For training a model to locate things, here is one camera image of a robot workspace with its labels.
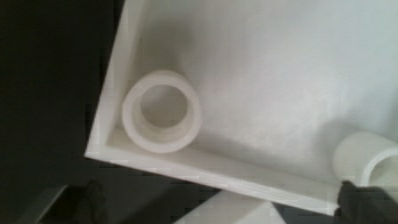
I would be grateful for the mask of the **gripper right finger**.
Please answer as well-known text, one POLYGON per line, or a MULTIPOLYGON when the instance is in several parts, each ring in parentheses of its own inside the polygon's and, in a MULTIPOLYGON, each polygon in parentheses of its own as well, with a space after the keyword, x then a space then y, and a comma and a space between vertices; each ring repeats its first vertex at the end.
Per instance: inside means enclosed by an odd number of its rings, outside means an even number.
POLYGON ((398 202, 381 187, 342 182, 334 224, 398 224, 398 202))

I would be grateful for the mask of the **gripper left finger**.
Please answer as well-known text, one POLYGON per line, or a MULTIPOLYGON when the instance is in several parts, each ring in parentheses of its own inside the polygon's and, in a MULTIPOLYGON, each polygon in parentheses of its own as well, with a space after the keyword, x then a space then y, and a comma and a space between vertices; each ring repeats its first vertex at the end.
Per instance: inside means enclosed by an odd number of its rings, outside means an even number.
POLYGON ((103 186, 61 185, 39 193, 16 224, 109 224, 103 186))

